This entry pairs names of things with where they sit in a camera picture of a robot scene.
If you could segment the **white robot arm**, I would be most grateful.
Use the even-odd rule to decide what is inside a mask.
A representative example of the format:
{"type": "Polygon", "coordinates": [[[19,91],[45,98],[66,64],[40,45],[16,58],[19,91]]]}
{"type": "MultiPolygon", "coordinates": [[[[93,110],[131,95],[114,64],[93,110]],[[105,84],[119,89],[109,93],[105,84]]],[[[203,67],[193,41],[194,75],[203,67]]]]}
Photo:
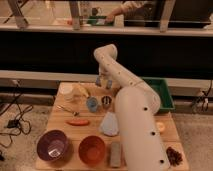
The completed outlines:
{"type": "Polygon", "coordinates": [[[112,77],[120,86],[115,98],[120,138],[128,171],[168,171],[166,149],[155,122],[159,95],[140,77],[116,61],[117,47],[94,50],[99,73],[112,77]]]}

